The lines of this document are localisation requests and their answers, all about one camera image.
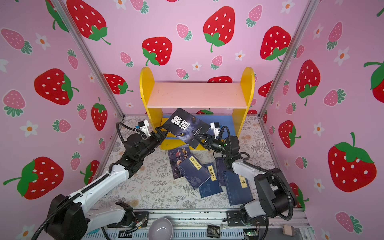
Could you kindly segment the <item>black wolf cover book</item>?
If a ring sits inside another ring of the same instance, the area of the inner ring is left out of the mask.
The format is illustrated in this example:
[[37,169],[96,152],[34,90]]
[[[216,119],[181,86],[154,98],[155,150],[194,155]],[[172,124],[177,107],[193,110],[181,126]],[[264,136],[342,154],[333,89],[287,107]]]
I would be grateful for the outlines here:
[[195,135],[205,135],[210,126],[184,109],[178,108],[163,124],[163,128],[193,149],[199,145]]

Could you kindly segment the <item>navy book yellow label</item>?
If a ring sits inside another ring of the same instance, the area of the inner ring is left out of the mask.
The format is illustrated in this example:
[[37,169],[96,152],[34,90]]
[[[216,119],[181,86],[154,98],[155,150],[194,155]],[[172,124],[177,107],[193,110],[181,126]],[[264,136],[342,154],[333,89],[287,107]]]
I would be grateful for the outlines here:
[[178,168],[194,190],[198,189],[211,178],[208,169],[194,154],[189,154],[187,158],[178,165]]

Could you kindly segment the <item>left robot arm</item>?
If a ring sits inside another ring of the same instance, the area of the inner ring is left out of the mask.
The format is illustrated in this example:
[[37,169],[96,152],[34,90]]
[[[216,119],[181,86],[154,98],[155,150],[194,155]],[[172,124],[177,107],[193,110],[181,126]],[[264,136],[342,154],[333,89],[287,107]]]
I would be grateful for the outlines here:
[[156,127],[146,139],[139,133],[130,135],[123,141],[126,148],[123,156],[112,163],[104,175],[68,196],[58,195],[52,200],[46,220],[32,238],[36,240],[41,232],[46,232],[55,240],[80,240],[89,232],[111,224],[136,229],[136,216],[129,204],[120,201],[95,211],[92,207],[113,188],[133,177],[168,132],[169,125],[163,125]]

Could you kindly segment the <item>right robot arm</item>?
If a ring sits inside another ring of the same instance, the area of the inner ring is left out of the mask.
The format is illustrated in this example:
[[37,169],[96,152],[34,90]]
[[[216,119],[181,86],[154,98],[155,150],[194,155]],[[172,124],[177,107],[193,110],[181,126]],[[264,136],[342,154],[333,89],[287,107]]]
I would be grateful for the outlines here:
[[227,170],[255,182],[258,199],[241,206],[240,216],[244,225],[253,224],[258,217],[293,218],[297,197],[278,168],[264,169],[249,162],[251,156],[240,151],[239,139],[223,126],[219,135],[194,135],[194,139],[206,150],[223,155]]

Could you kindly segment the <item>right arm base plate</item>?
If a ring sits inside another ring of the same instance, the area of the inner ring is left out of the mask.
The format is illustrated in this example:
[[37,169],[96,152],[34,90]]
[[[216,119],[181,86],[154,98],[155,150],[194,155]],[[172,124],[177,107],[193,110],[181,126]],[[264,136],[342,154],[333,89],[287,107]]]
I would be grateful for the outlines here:
[[268,217],[248,217],[242,210],[226,211],[226,220],[229,227],[265,227],[268,225]]

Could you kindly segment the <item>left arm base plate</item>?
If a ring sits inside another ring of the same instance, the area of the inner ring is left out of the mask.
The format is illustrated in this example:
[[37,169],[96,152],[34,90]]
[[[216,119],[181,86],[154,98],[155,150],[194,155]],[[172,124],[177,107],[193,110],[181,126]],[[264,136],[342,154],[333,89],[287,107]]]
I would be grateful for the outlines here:
[[141,223],[140,227],[145,228],[148,224],[149,212],[132,212],[123,217],[119,223],[112,224],[116,228],[133,228]]

